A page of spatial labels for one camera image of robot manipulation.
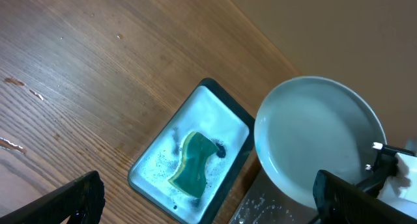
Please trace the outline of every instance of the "wet metal tray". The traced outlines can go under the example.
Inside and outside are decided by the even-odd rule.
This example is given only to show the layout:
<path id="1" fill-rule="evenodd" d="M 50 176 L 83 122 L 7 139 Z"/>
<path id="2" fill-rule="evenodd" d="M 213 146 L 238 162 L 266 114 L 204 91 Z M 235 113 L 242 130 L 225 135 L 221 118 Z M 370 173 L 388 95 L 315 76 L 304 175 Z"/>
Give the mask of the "wet metal tray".
<path id="1" fill-rule="evenodd" d="M 253 148 L 254 123 L 217 82 L 206 78 L 135 162 L 128 183 L 181 223 L 212 223 Z M 168 182 L 179 169 L 182 144 L 191 132 L 202 133 L 221 149 L 207 160 L 207 185 L 199 199 Z"/>

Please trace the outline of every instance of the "sponge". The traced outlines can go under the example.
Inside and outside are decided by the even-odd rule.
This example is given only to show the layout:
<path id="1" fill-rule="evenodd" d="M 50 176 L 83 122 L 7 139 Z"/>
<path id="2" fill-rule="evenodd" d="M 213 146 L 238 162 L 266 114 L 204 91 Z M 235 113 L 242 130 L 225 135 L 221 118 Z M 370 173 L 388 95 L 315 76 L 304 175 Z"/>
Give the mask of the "sponge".
<path id="1" fill-rule="evenodd" d="M 183 193 L 201 198 L 206 188 L 205 167 L 219 148 L 203 134 L 190 133 L 182 146 L 180 168 L 168 181 Z"/>

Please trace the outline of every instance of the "brown wall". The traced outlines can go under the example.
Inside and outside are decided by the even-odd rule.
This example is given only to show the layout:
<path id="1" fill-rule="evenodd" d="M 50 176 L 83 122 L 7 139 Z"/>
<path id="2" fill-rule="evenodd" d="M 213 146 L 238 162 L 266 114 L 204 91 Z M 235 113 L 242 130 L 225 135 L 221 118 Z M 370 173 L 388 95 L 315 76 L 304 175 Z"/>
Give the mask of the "brown wall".
<path id="1" fill-rule="evenodd" d="M 416 0 L 232 1 L 305 75 L 361 95 L 389 143 L 416 135 Z"/>

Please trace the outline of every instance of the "wood grain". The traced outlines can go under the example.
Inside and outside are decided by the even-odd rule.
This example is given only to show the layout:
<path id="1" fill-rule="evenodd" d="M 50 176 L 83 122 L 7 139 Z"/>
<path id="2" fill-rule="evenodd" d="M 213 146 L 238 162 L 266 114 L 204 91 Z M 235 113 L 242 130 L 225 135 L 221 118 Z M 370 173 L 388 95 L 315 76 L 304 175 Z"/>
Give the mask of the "wood grain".
<path id="1" fill-rule="evenodd" d="M 87 171 L 106 187 L 102 223 L 174 223 L 126 176 L 204 77 L 255 116 L 298 75 L 230 0 L 0 0 L 0 216 Z M 43 100 L 31 91 L 43 96 Z M 251 154 L 215 222 L 259 170 Z"/>

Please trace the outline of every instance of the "wooden table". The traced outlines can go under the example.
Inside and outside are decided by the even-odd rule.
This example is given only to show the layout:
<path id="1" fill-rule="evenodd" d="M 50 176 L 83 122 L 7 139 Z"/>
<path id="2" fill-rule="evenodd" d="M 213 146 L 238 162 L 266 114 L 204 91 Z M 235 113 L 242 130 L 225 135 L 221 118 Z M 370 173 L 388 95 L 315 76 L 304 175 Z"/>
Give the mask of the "wooden table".
<path id="1" fill-rule="evenodd" d="M 255 116 L 292 64 L 230 0 L 0 0 L 0 216 L 97 170 L 103 223 L 175 222 L 129 168 L 204 77 Z M 43 96 L 43 100 L 33 94 Z M 216 223 L 259 162 L 249 157 Z"/>

